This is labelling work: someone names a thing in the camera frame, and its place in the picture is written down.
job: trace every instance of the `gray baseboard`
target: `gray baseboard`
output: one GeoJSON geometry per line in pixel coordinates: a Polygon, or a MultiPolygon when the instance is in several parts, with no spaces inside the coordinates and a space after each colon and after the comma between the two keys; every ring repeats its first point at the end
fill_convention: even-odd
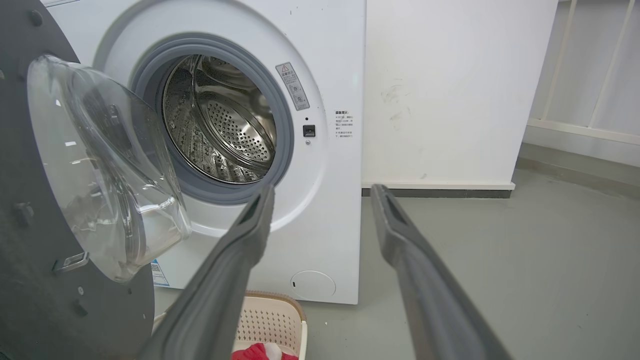
{"type": "Polygon", "coordinates": [[[516,168],[609,195],[640,199],[640,168],[630,165],[523,143],[516,168]]]}
{"type": "MultiPolygon", "coordinates": [[[[439,189],[389,189],[395,197],[448,197],[453,199],[508,199],[511,190],[439,190],[439,189]]],[[[362,196],[371,196],[371,189],[363,188],[362,196]]]]}

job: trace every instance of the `transparent door glass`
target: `transparent door glass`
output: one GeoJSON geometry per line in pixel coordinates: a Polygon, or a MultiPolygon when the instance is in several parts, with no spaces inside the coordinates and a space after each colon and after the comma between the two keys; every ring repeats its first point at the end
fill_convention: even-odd
{"type": "Polygon", "coordinates": [[[106,276],[128,281],[189,237],[162,122],[151,108],[104,74],[53,56],[33,60],[27,82],[49,185],[76,239],[106,276]]]}

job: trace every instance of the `red cloth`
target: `red cloth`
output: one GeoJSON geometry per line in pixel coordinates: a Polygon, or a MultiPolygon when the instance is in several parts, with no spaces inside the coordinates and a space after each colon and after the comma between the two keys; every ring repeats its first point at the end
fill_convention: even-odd
{"type": "MultiPolygon", "coordinates": [[[[257,343],[244,350],[234,351],[231,360],[269,360],[264,344],[257,343]]],[[[298,360],[297,356],[282,353],[282,360],[298,360]]]]}

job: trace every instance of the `sticker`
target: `sticker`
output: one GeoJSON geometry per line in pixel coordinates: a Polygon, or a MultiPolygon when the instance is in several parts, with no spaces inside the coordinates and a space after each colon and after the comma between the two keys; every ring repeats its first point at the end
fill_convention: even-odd
{"type": "Polygon", "coordinates": [[[307,101],[307,95],[305,94],[305,90],[302,89],[302,84],[300,84],[300,80],[296,75],[296,72],[293,71],[293,66],[291,63],[284,63],[276,66],[276,70],[284,85],[287,87],[289,91],[289,95],[291,95],[291,100],[293,104],[296,106],[296,110],[304,110],[309,109],[309,102],[307,101]]]}
{"type": "Polygon", "coordinates": [[[335,139],[353,138],[353,115],[346,110],[336,110],[335,120],[329,125],[335,139]]]}
{"type": "Polygon", "coordinates": [[[154,275],[154,285],[169,286],[169,282],[164,277],[164,273],[158,264],[158,260],[151,261],[151,272],[154,275]]]}

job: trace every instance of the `plastic basket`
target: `plastic basket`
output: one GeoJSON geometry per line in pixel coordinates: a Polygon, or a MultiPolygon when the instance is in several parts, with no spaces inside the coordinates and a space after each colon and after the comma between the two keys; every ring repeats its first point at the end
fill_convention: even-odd
{"type": "Polygon", "coordinates": [[[300,304],[286,295],[247,291],[233,351],[255,343],[275,343],[283,353],[304,360],[307,318],[300,304]]]}

